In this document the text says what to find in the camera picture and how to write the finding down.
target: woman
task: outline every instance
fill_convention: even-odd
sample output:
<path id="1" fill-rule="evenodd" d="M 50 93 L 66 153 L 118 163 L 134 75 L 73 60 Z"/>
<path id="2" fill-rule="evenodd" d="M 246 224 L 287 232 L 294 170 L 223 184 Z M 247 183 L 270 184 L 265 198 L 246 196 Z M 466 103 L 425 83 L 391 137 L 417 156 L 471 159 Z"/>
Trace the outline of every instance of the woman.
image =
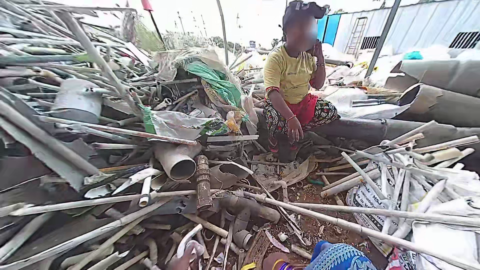
<path id="1" fill-rule="evenodd" d="M 295 149 L 294 141 L 303 138 L 303 130 L 340 118 L 330 102 L 308 93 L 310 85 L 321 88 L 325 82 L 322 44 L 316 39 L 316 19 L 325 10 L 302 1 L 293 1 L 285 9 L 285 45 L 270 53 L 264 67 L 264 115 L 272 152 L 278 152 L 276 134 L 287 134 Z"/>
<path id="2" fill-rule="evenodd" d="M 263 262 L 263 270 L 293 268 L 285 253 L 272 253 Z M 350 245 L 320 241 L 315 246 L 310 264 L 305 270 L 376 270 L 376 268 L 361 251 Z"/>

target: vent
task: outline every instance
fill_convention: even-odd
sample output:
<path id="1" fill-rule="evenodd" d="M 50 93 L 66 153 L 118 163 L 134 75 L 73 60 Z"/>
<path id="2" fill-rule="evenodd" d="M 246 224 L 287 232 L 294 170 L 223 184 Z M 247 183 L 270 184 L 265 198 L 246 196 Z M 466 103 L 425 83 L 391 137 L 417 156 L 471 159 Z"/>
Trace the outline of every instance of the vent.
<path id="1" fill-rule="evenodd" d="M 460 32 L 448 47 L 454 49 L 473 49 L 479 41 L 480 32 Z"/>
<path id="2" fill-rule="evenodd" d="M 364 37 L 361 43 L 360 49 L 374 49 L 377 47 L 380 36 L 377 37 Z"/>

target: yellow t-shirt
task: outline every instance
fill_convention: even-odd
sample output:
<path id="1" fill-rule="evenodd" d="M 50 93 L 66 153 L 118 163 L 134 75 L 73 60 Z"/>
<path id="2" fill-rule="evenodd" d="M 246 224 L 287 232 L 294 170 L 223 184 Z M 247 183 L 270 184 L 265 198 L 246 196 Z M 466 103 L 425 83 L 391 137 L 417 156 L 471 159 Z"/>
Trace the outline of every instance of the yellow t-shirt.
<path id="1" fill-rule="evenodd" d="M 284 100 L 299 103 L 308 94 L 309 81 L 316 67 L 316 60 L 311 54 L 301 52 L 293 58 L 281 46 L 268 56 L 264 67 L 265 88 L 278 87 Z"/>

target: dirt ground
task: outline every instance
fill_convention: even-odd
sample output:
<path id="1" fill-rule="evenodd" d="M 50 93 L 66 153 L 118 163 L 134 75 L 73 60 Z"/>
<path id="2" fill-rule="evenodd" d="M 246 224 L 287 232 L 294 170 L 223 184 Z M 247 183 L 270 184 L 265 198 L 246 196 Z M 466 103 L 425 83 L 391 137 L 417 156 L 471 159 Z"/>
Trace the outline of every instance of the dirt ground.
<path id="1" fill-rule="evenodd" d="M 297 185 L 291 185 L 288 187 L 288 200 L 290 202 L 314 202 L 322 204 L 336 204 L 332 199 L 321 198 L 320 192 L 322 191 L 322 186 L 309 184 L 306 180 L 298 182 Z M 345 202 L 344 198 L 346 191 L 343 194 L 339 194 L 339 197 L 342 201 Z M 325 214 L 339 217 L 350 222 L 357 223 L 355 218 L 350 213 L 338 213 L 338 212 L 325 212 Z M 302 216 L 295 214 L 296 218 L 300 218 L 300 225 L 304 232 L 303 238 L 310 244 L 309 246 L 304 246 L 309 252 L 313 251 L 315 244 L 320 240 L 327 240 L 330 243 L 345 243 L 354 246 L 358 250 L 362 251 L 374 264 L 374 266 L 381 270 L 385 269 L 388 261 L 387 258 L 383 256 L 380 251 L 372 244 L 370 239 L 366 236 L 361 236 L 355 232 L 350 232 L 349 230 L 344 230 L 338 226 L 329 224 L 327 222 L 319 221 L 310 217 Z M 271 234 L 278 239 L 278 233 L 284 232 L 288 235 L 286 242 L 289 244 L 298 244 L 299 241 L 294 233 L 289 233 L 287 226 L 285 225 L 284 220 L 280 220 L 278 224 L 271 226 Z M 270 246 L 265 254 L 265 257 L 268 254 L 279 251 L 278 248 Z M 309 260 L 303 258 L 296 253 L 290 252 L 288 254 L 289 259 L 292 260 L 295 264 L 308 264 Z"/>

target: sky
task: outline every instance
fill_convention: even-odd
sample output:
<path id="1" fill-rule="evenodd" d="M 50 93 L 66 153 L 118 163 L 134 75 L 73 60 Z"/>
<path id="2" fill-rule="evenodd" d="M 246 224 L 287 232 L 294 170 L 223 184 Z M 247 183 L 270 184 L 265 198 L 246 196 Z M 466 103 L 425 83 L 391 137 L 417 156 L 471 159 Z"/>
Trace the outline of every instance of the sky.
<path id="1" fill-rule="evenodd" d="M 114 7 L 118 4 L 125 7 L 127 0 L 50 0 L 71 6 Z M 382 0 L 323 0 L 317 4 L 329 5 L 336 11 L 355 12 L 379 8 Z M 412 4 L 418 0 L 402 0 L 401 4 Z M 141 0 L 128 0 L 131 8 L 135 8 L 142 16 L 142 22 L 151 30 L 155 30 L 150 14 L 142 8 Z M 220 0 L 224 18 L 227 41 L 238 42 L 244 46 L 254 40 L 256 45 L 271 47 L 272 39 L 281 39 L 282 24 L 285 11 L 285 0 Z M 185 32 L 194 32 L 208 37 L 222 37 L 222 24 L 216 0 L 150 0 L 153 16 L 160 32 L 182 31 L 180 18 Z M 387 0 L 391 6 L 393 0 Z"/>

